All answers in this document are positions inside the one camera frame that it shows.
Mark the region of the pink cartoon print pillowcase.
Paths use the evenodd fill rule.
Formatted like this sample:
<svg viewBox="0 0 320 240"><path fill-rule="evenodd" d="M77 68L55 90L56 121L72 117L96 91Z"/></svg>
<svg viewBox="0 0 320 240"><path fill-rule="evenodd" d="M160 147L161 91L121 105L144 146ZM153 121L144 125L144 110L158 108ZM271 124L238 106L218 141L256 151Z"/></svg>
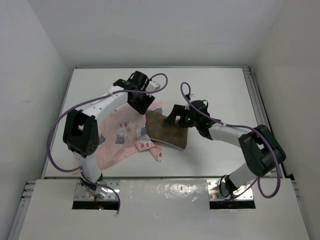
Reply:
<svg viewBox="0 0 320 240"><path fill-rule="evenodd" d="M162 160L162 147L152 142L146 129L146 116L125 103L105 117L98 127L96 162L100 170L112 167L138 152L148 151Z"/></svg>

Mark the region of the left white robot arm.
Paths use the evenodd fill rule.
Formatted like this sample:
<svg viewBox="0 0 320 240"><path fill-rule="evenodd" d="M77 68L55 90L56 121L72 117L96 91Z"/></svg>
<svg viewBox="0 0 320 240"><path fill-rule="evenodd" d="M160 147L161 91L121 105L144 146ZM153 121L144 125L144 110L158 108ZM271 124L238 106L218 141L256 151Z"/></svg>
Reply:
<svg viewBox="0 0 320 240"><path fill-rule="evenodd" d="M76 158L81 185L94 197L103 199L110 190L97 164L99 125L123 104L145 114L155 99L152 94L160 90L159 83L135 71L127 80L116 80L103 96L87 102L86 109L75 107L67 112L62 140Z"/></svg>

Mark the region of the grey orange dotted pillow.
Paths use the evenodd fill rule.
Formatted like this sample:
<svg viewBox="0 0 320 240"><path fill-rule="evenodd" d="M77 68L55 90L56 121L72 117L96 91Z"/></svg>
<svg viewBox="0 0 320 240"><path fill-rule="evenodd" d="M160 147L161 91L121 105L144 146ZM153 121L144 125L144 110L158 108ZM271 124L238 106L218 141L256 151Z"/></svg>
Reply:
<svg viewBox="0 0 320 240"><path fill-rule="evenodd" d="M165 123L166 116L153 110L145 114L145 128L151 140L161 142L180 150L184 150L188 142L188 128L180 127L177 123Z"/></svg>

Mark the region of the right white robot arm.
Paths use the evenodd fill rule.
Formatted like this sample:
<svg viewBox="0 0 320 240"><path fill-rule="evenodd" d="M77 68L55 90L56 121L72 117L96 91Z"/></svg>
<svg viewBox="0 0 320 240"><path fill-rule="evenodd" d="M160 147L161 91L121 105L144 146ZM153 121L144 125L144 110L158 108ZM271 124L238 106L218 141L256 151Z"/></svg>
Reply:
<svg viewBox="0 0 320 240"><path fill-rule="evenodd" d="M271 170L276 170L276 188L270 195L262 193L262 196L270 199L278 193L281 185L280 164L286 159L286 154L267 126L260 124L252 128L223 123L210 116L208 104L203 100L194 100L186 106L174 105L164 122L178 124L181 128L195 127L204 138L241 149L245 162L220 180L219 192L223 198L235 199L236 190L250 181L259 183Z"/></svg>

